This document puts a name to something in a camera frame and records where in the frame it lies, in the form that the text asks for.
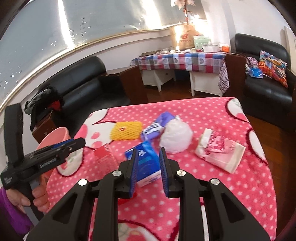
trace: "purple package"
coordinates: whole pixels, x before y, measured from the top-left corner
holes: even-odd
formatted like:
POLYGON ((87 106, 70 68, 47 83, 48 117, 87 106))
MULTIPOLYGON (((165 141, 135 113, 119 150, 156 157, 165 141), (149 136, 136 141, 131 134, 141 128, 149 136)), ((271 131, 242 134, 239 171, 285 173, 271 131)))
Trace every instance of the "purple package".
POLYGON ((169 113, 168 111, 160 114, 159 117, 148 127, 146 127, 141 133, 141 140, 152 140, 160 135, 165 125, 175 116, 169 113))

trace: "blue tissue pack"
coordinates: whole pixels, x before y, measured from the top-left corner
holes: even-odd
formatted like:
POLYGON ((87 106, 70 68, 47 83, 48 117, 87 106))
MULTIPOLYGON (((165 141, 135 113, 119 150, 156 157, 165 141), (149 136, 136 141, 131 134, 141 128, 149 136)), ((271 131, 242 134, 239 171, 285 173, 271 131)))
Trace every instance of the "blue tissue pack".
MULTIPOLYGON (((159 157, 150 142, 144 141, 134 148, 139 151, 137 185, 142 187, 159 179, 161 177, 159 157)), ((124 153, 127 159, 131 159, 134 148, 124 153)))

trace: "pink blanket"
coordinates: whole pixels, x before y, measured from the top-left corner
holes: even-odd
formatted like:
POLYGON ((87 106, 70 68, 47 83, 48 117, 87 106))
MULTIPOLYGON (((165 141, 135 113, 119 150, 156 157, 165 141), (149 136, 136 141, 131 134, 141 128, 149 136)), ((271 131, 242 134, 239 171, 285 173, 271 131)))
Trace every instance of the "pink blanket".
MULTIPOLYGON (((87 137, 87 142, 103 142, 103 134, 98 133, 99 130, 106 131, 106 128, 101 128, 100 125, 106 126, 107 123, 117 121, 141 121, 145 128, 164 111, 179 115, 194 132, 190 147, 184 152, 168 155, 168 158, 178 161, 182 169, 192 173, 196 178, 220 179, 254 215, 273 240, 276 233, 277 210, 270 169, 259 140, 237 99, 185 99, 102 110, 86 120, 85 126, 76 137, 87 137), (215 130, 246 147, 242 161, 234 174, 195 155, 198 138, 205 128, 215 130)), ((110 146, 116 159, 121 162, 125 160, 124 152, 139 143, 140 140, 113 141, 110 146)), ((156 152, 159 151, 158 143, 159 139, 153 142, 156 152)), ((102 178, 90 148, 84 149, 82 165, 73 176, 63 177, 54 170, 47 187, 51 205, 58 202, 81 178, 89 181, 102 178)), ((137 197, 118 208, 121 222, 120 240, 175 240, 178 233, 176 226, 179 220, 179 200, 165 197, 161 180, 137 188, 136 192, 137 197)))

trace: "yellow mesh bag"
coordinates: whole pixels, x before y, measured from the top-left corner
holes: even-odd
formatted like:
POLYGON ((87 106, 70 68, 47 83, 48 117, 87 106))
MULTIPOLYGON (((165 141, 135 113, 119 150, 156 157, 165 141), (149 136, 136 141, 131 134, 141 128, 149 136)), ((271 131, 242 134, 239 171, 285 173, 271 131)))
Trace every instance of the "yellow mesh bag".
POLYGON ((140 137, 142 123, 140 121, 117 122, 113 127, 110 138, 114 141, 135 140, 140 137))

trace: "green box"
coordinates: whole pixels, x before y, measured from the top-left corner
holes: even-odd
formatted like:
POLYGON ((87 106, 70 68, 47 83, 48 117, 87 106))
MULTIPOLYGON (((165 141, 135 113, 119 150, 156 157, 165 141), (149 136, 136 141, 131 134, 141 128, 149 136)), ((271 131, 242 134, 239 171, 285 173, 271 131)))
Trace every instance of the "green box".
POLYGON ((194 47, 199 50, 202 49, 202 46, 204 46, 205 44, 208 44, 208 42, 211 42, 209 37, 205 37, 203 35, 194 36, 193 38, 194 38, 194 47))

